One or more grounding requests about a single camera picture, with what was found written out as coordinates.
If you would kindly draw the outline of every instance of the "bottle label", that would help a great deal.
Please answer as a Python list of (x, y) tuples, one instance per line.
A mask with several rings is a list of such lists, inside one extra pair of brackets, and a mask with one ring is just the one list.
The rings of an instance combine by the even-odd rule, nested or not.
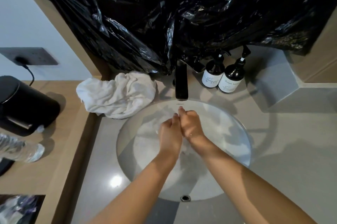
[(222, 77), (221, 75), (212, 75), (209, 74), (208, 71), (204, 71), (202, 82), (207, 87), (216, 87), (219, 84), (219, 81)]
[(223, 75), (219, 82), (219, 88), (225, 93), (231, 93), (238, 87), (241, 81), (242, 79), (240, 81), (234, 81)]

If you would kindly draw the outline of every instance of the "electrical outlet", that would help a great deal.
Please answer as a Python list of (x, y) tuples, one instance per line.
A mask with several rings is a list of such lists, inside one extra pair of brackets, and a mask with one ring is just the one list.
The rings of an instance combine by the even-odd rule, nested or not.
[(58, 65), (57, 61), (42, 47), (0, 47), (0, 53), (14, 62), (16, 57), (28, 60), (28, 65)]

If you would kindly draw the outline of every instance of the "forearm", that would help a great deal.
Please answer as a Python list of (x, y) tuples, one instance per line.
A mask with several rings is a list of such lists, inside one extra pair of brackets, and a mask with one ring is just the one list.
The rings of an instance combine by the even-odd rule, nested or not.
[(175, 162), (175, 157), (159, 153), (138, 177), (91, 221), (91, 224), (143, 223)]
[(196, 143), (194, 148), (247, 224), (315, 223), (276, 188), (211, 141)]

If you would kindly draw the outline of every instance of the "faucet spout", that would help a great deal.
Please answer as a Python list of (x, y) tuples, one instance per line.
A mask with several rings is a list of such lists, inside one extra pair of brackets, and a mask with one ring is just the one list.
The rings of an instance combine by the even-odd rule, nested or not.
[(188, 99), (187, 64), (178, 60), (175, 68), (176, 99), (186, 101)]

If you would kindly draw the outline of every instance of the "person's left arm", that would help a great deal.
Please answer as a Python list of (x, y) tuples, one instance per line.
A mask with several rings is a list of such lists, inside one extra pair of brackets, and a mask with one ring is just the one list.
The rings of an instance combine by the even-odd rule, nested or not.
[(90, 224), (141, 224), (145, 221), (180, 153), (179, 116), (162, 123), (160, 151), (148, 166)]

